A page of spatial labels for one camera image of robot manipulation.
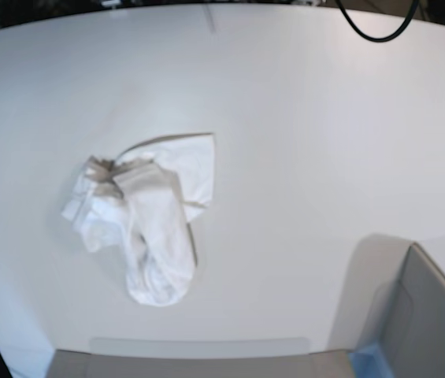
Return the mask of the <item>grey partition panel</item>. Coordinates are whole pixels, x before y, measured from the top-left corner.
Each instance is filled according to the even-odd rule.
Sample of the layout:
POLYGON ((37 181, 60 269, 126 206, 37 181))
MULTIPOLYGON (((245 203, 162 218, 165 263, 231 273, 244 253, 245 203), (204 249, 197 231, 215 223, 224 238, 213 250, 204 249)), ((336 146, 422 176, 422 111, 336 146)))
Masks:
POLYGON ((350 354, 359 377, 445 377, 445 272, 419 243, 364 238, 327 348, 350 354))

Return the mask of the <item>white printed t-shirt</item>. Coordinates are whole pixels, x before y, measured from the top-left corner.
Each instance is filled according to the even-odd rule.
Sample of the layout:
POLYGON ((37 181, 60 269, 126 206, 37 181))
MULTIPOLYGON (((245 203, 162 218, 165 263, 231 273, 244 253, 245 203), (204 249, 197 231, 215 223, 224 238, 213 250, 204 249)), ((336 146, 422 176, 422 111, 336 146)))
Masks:
POLYGON ((195 276, 190 223, 213 200, 215 162, 212 133, 159 137, 112 160, 89 157, 61 215, 87 252, 120 249, 136 302, 177 304, 195 276))

